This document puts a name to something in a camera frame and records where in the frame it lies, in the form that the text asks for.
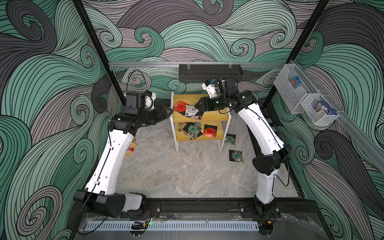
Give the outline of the jasmine tea bag front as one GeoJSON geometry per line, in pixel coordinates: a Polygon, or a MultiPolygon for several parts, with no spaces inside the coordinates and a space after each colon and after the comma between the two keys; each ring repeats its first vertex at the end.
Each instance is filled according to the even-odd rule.
{"type": "Polygon", "coordinates": [[[236,144],[236,135],[234,134],[227,134],[225,138],[225,143],[229,145],[235,145],[236,144]]]}

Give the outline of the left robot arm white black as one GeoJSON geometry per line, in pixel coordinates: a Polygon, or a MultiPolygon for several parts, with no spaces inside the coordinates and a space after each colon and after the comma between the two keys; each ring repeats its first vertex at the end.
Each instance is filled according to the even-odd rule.
{"type": "Polygon", "coordinates": [[[100,161],[83,190],[77,190],[74,201],[91,213],[116,218],[123,212],[143,209],[143,194],[115,192],[118,173],[126,152],[139,128],[168,119],[173,109],[159,105],[149,111],[116,114],[108,126],[108,140],[100,161]]]}

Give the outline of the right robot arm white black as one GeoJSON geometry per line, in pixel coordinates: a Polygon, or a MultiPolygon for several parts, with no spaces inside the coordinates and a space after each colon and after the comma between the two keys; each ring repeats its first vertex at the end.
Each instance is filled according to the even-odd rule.
{"type": "Polygon", "coordinates": [[[203,97],[196,104],[199,113],[234,110],[247,124],[255,137],[261,154],[253,159],[253,166],[258,171],[258,189],[255,195],[255,214],[264,217],[272,215],[275,210],[275,179],[278,176],[281,162],[292,150],[286,146],[264,117],[262,110],[250,91],[242,91],[228,96],[203,97]]]}

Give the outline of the jasmine tea bag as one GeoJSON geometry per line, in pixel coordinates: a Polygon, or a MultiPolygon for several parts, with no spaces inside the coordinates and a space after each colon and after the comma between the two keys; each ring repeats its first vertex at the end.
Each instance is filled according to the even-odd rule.
{"type": "Polygon", "coordinates": [[[235,145],[236,144],[236,135],[234,134],[227,134],[225,138],[225,143],[229,145],[235,145]]]}
{"type": "Polygon", "coordinates": [[[235,151],[235,150],[229,150],[229,160],[231,162],[238,162],[243,163],[243,152],[242,151],[235,151]]]}

